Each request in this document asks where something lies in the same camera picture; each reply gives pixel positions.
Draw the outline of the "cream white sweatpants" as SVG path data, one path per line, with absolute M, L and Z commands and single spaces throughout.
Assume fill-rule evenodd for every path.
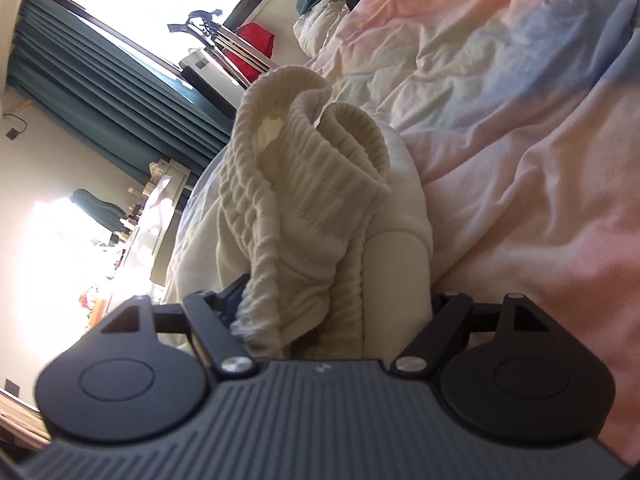
M 231 330 L 258 358 L 393 362 L 431 321 L 433 237 L 400 135 L 281 67 L 245 92 L 169 260 L 177 302 L 248 279 Z

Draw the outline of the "white desk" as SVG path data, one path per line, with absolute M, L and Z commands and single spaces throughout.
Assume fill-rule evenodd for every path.
M 114 296 L 149 295 L 154 285 L 165 284 L 179 222 L 178 205 L 183 191 L 189 191 L 190 170 L 173 159 L 160 160 L 151 167 L 151 174 L 115 271 Z

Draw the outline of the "teal green curtain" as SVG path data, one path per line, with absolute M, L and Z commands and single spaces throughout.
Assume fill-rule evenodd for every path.
M 197 91 L 154 72 L 51 0 L 23 0 L 8 81 L 140 183 L 160 159 L 198 180 L 230 140 L 232 119 Z

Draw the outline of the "white panel heater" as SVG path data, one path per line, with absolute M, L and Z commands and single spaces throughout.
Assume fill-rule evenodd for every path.
M 244 89 L 204 50 L 189 53 L 179 62 L 183 78 L 224 116 L 234 119 Z

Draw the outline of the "pastel pink blue duvet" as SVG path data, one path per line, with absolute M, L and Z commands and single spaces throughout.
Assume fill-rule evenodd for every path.
M 612 372 L 639 457 L 639 0 L 363 0 L 306 66 L 393 128 L 433 292 L 529 297 Z

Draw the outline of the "silver black tripod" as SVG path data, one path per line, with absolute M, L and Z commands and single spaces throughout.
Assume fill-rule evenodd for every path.
M 234 55 L 238 60 L 256 70 L 258 75 L 275 70 L 278 66 L 248 41 L 216 22 L 214 17 L 220 14 L 219 10 L 192 11 L 184 23 L 168 24 L 167 28 L 170 32 L 183 32 L 197 39 L 204 46 L 204 51 L 217 61 L 243 89 L 246 89 L 250 86 L 250 81 L 242 73 L 240 66 L 229 58 L 229 55 Z

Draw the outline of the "white pillow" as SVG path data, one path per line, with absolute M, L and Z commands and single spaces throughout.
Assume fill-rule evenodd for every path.
M 316 56 L 349 14 L 346 0 L 321 0 L 300 16 L 293 34 L 308 58 Z

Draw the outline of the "teal towel on wall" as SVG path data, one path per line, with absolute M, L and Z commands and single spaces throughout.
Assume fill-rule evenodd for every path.
M 100 200 L 84 188 L 78 188 L 73 192 L 70 201 L 112 233 L 128 232 L 122 223 L 127 214 L 116 204 Z

